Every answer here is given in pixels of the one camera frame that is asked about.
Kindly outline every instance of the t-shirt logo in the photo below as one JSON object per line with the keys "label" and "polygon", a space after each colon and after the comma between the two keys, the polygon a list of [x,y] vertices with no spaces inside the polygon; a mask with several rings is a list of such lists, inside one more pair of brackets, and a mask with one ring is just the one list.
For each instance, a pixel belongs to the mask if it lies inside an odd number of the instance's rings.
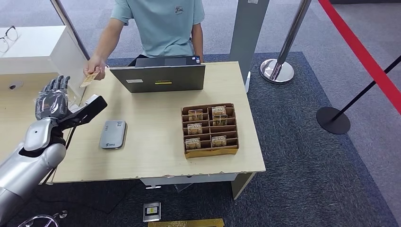
{"label": "t-shirt logo", "polygon": [[180,15],[184,12],[184,8],[182,6],[175,7],[175,14]]}

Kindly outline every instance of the cable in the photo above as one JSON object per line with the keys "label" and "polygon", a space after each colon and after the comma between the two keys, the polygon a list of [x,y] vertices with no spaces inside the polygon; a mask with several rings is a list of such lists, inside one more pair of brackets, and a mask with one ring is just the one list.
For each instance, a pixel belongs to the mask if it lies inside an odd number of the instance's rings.
{"label": "cable", "polygon": [[[81,122],[81,121],[79,121],[77,124],[75,124],[74,127],[72,128],[71,133],[70,133],[70,135],[69,135],[69,137],[68,137],[68,140],[67,140],[67,144],[66,144],[66,146],[65,146],[66,149],[68,149],[68,147],[70,146],[70,143],[71,143],[71,140],[72,140],[72,136],[73,136],[73,134],[74,134],[74,132],[75,132],[75,129],[77,128],[77,126],[79,125],[80,122]],[[50,171],[50,173],[48,174],[48,176],[46,177],[46,179],[43,181],[42,185],[46,185],[46,183],[47,183],[47,181],[49,180],[50,176],[52,176],[52,174],[54,173],[54,171],[55,171],[56,169],[57,169],[57,167],[56,167],[56,168],[53,168],[53,169]],[[102,212],[102,213],[104,213],[104,214],[106,214],[106,215],[109,215],[110,213],[112,213],[112,212],[115,210],[115,208],[121,203],[121,201],[123,201],[123,200],[127,197],[127,195],[129,194],[129,192],[130,192],[133,188],[134,188],[134,186],[131,187],[126,193],[124,193],[123,197],[122,197],[121,199],[118,200],[118,202],[110,209],[110,211],[104,211],[104,210],[101,210],[101,209],[98,209],[98,208],[94,208],[94,207],[88,206],[88,205],[83,204],[83,203],[80,203],[80,202],[71,202],[71,201],[48,201],[48,200],[44,200],[44,199],[40,198],[40,197],[37,195],[37,193],[36,193],[35,191],[33,191],[33,195],[34,195],[40,202],[47,202],[47,203],[58,203],[58,202],[71,203],[71,204],[79,205],[79,206],[81,206],[81,207],[86,207],[86,208],[89,208],[89,209],[92,209],[92,210],[96,210],[96,211]]]}
{"label": "cable", "polygon": [[[77,128],[77,126],[79,125],[80,122],[81,122],[81,120],[80,120],[78,123],[76,123],[76,124],[74,125],[74,127],[72,128],[71,134],[68,136],[67,145],[65,146],[65,149],[68,149],[68,147],[70,146],[71,139],[72,139],[72,135],[74,135],[75,129]],[[45,184],[47,183],[47,181],[50,179],[50,177],[51,177],[52,174],[56,171],[56,169],[57,169],[57,167],[56,167],[56,168],[53,168],[53,169],[50,171],[50,173],[47,175],[46,179],[43,181],[43,183],[42,183],[43,185],[45,185]]]}
{"label": "cable", "polygon": [[40,202],[46,202],[46,203],[58,203],[58,202],[71,203],[71,204],[79,205],[79,206],[81,206],[81,207],[86,207],[86,208],[89,208],[89,209],[91,209],[91,210],[96,210],[96,211],[102,212],[102,213],[104,213],[104,214],[106,214],[106,215],[109,215],[109,214],[111,214],[111,213],[115,210],[115,208],[127,197],[127,195],[131,192],[131,190],[132,190],[134,187],[135,187],[135,186],[132,186],[131,188],[129,188],[129,189],[124,193],[123,197],[122,197],[121,199],[119,199],[118,202],[117,202],[109,211],[105,211],[105,210],[102,210],[102,209],[98,209],[98,208],[95,208],[95,207],[91,207],[91,206],[88,206],[88,205],[83,204],[83,203],[80,203],[80,202],[71,202],[71,201],[63,201],[63,200],[59,200],[59,201],[48,201],[48,200],[44,200],[44,199],[40,198],[40,197],[36,194],[35,191],[34,191],[33,194],[34,194],[34,196],[35,196]]}

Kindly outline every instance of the light blue t-shirt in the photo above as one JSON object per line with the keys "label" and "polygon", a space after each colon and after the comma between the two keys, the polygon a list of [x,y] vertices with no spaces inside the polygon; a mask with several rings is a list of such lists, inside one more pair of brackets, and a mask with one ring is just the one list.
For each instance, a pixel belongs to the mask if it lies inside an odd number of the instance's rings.
{"label": "light blue t-shirt", "polygon": [[137,24],[143,55],[190,56],[192,25],[205,18],[202,0],[115,0],[112,18]]}

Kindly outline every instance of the eyeglasses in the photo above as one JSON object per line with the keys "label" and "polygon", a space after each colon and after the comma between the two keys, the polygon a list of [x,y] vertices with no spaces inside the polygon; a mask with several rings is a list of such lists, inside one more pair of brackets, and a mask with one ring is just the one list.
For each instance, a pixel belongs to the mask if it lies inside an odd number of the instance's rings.
{"label": "eyeglasses", "polygon": [[2,38],[0,38],[0,52],[5,53],[9,50],[10,45],[8,43],[8,40],[15,42],[18,39],[18,33],[17,30],[15,28],[15,26],[11,26],[5,36],[3,36]]}

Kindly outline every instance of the cardboard organizer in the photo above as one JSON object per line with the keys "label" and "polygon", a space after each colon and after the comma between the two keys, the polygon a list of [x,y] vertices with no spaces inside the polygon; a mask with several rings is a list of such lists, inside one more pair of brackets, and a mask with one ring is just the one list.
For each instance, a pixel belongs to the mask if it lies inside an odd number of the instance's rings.
{"label": "cardboard organizer", "polygon": [[[226,106],[226,113],[228,115],[227,125],[213,126],[212,107],[213,106]],[[189,110],[203,110],[203,120],[189,121]],[[197,105],[182,108],[181,112],[183,123],[183,142],[184,154],[186,158],[193,157],[207,157],[216,155],[235,155],[239,149],[237,123],[235,119],[235,108],[232,103],[225,104],[212,104],[212,105]],[[202,134],[188,135],[188,124],[202,124]],[[212,148],[212,137],[227,136],[227,146]],[[186,139],[200,138],[200,149],[187,150],[185,147]]]}

